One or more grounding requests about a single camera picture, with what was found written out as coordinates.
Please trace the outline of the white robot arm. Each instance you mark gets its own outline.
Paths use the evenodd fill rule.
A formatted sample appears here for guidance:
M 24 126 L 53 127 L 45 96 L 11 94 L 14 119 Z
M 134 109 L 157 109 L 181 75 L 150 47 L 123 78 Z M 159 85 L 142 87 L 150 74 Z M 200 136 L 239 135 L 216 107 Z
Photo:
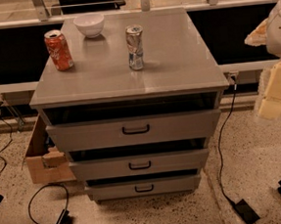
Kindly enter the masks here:
M 281 114 L 281 0 L 275 5 L 267 19 L 245 38 L 246 45 L 265 45 L 269 54 L 279 58 L 273 67 L 263 70 L 258 83 L 256 116 L 266 120 L 275 120 Z

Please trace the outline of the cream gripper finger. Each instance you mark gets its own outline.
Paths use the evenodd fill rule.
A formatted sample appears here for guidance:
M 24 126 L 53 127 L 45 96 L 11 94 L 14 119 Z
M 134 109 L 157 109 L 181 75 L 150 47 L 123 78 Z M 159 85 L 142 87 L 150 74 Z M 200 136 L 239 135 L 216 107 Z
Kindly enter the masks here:
M 258 103 L 258 117 L 275 120 L 281 114 L 281 60 L 262 78 L 264 90 Z

